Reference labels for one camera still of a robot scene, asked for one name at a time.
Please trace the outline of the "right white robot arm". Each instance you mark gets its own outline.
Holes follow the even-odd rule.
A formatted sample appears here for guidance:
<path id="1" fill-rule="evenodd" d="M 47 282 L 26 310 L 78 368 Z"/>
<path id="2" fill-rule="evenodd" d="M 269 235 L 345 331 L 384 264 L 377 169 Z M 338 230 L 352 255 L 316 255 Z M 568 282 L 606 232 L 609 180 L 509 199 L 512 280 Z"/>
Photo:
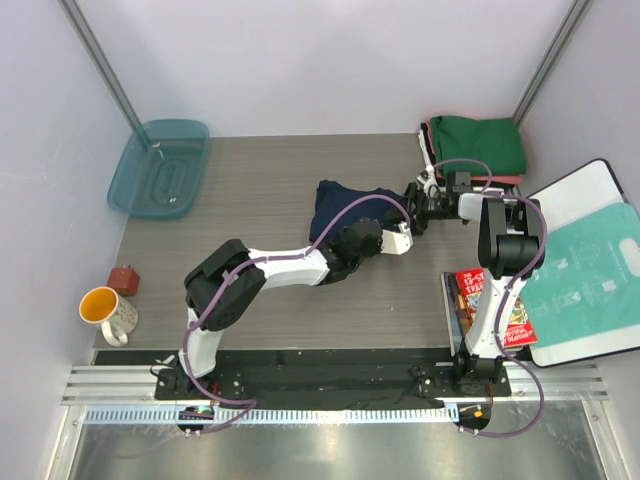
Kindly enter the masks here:
<path id="1" fill-rule="evenodd" d="M 435 193 L 424 180 L 416 180 L 406 187 L 402 203 L 416 234 L 424 233 L 432 220 L 479 224 L 482 291 L 447 379 L 456 393 L 480 396 L 501 382 L 509 320 L 521 290 L 544 261 L 548 226 L 539 201 L 508 192 L 475 192 L 469 180 L 468 173 L 456 172 Z"/>

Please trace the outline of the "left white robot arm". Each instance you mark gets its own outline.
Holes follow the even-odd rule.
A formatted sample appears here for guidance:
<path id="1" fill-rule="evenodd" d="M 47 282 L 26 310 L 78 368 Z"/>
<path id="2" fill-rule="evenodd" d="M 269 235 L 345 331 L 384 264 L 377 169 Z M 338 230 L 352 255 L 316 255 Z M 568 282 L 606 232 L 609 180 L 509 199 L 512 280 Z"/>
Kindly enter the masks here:
<path id="1" fill-rule="evenodd" d="M 184 280 L 188 338 L 179 351 L 173 389 L 193 399 L 211 391 L 222 333 L 260 292 L 340 282 L 380 254 L 382 245 L 383 228 L 371 219 L 300 250 L 263 252 L 239 239 L 225 242 Z"/>

